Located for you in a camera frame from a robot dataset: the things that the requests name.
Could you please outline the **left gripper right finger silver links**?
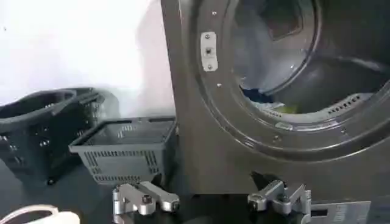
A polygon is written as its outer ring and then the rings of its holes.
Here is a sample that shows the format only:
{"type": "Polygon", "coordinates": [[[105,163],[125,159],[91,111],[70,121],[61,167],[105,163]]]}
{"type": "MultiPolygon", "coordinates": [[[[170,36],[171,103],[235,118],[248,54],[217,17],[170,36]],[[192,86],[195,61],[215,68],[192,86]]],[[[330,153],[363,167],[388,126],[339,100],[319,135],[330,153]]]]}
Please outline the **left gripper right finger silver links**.
{"type": "Polygon", "coordinates": [[[287,184],[275,175],[251,172],[257,191],[247,196],[250,212],[272,209],[278,215],[298,213],[298,223],[311,222],[311,191],[305,184],[287,184]]]}

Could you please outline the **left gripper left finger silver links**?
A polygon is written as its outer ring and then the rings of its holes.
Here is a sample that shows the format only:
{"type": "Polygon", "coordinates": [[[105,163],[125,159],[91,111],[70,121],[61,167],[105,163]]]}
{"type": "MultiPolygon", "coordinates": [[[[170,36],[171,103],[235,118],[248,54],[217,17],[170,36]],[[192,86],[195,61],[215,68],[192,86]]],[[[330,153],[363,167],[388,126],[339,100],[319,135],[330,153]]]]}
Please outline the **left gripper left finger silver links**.
{"type": "Polygon", "coordinates": [[[150,181],[138,184],[124,183],[112,190],[113,223],[126,223],[125,216],[132,212],[152,215],[157,206],[163,212],[175,213],[180,208],[180,197],[150,181]]]}

